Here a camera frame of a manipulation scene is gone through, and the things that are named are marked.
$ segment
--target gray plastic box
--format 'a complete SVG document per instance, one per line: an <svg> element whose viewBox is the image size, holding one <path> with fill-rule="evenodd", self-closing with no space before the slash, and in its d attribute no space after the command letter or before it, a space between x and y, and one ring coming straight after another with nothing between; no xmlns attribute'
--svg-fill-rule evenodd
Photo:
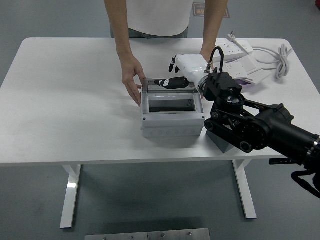
<svg viewBox="0 0 320 240"><path fill-rule="evenodd" d="M155 80L145 79L142 86L142 135L146 138L199 136L205 115L201 95L194 84L166 89L156 85Z"/></svg>

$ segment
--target hand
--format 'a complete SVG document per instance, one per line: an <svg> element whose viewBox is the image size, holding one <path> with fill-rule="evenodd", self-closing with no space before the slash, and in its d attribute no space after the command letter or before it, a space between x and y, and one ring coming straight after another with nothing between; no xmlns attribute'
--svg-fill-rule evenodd
<svg viewBox="0 0 320 240"><path fill-rule="evenodd" d="M139 76L141 84L146 78L141 63L133 55L121 58L120 62L122 68L122 83L124 84L131 98L140 107L141 94L139 89L141 89L142 85L135 83L134 76Z"/></svg>

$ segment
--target metal plate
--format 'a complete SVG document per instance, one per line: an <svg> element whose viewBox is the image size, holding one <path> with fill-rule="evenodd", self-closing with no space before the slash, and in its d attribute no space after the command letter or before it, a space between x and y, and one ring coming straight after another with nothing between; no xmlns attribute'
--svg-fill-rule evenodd
<svg viewBox="0 0 320 240"><path fill-rule="evenodd" d="M208 228L85 236L84 240L210 240Z"/></svg>

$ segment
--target screw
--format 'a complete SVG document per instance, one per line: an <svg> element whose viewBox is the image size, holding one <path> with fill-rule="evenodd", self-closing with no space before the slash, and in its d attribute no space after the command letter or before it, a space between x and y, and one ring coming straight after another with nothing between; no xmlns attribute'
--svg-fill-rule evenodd
<svg viewBox="0 0 320 240"><path fill-rule="evenodd" d="M219 113L217 113L216 111L214 111L214 112L212 112L211 117L212 117L214 120L218 120L218 119L219 119Z"/></svg>

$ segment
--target white t-shirt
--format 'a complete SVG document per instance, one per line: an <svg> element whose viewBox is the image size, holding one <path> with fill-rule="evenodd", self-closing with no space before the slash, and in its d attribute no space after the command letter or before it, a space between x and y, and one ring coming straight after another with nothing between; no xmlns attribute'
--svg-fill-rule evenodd
<svg viewBox="0 0 320 240"><path fill-rule="evenodd" d="M168 37L186 30L193 0L127 0L126 4L130 29Z"/></svg>

